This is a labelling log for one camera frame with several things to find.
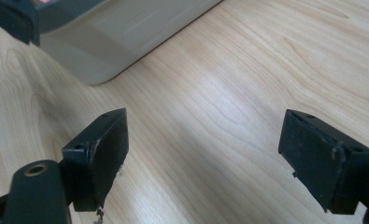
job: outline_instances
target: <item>wooden table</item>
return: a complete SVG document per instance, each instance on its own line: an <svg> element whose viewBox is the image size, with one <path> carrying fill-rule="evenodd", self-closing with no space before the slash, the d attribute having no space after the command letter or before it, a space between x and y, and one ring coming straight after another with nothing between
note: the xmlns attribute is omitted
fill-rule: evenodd
<svg viewBox="0 0 369 224"><path fill-rule="evenodd" d="M369 146L369 0L225 0L94 87L0 29L0 196L122 107L130 152L106 223L361 223L362 205L325 214L277 146L287 108Z"/></svg>

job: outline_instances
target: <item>mounting hole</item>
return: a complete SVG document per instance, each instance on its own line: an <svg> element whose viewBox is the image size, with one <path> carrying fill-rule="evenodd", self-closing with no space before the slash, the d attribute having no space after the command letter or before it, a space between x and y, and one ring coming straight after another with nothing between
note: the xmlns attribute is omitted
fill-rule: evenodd
<svg viewBox="0 0 369 224"><path fill-rule="evenodd" d="M47 166L45 164L37 164L30 168L28 168L24 175L26 176L35 176L35 175L41 175L42 173L47 171Z"/></svg>
<svg viewBox="0 0 369 224"><path fill-rule="evenodd" d="M361 147L352 147L351 149L356 152L363 152Z"/></svg>
<svg viewBox="0 0 369 224"><path fill-rule="evenodd" d="M84 144L78 144L76 146L74 146L75 149L81 149L81 148L85 148Z"/></svg>

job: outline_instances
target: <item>scuffed black plastic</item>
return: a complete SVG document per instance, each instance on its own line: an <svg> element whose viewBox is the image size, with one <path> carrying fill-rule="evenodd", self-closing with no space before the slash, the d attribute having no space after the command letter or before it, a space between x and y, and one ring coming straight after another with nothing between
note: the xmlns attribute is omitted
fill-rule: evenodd
<svg viewBox="0 0 369 224"><path fill-rule="evenodd" d="M369 148L306 113L287 110L278 152L325 211L354 214Z"/></svg>

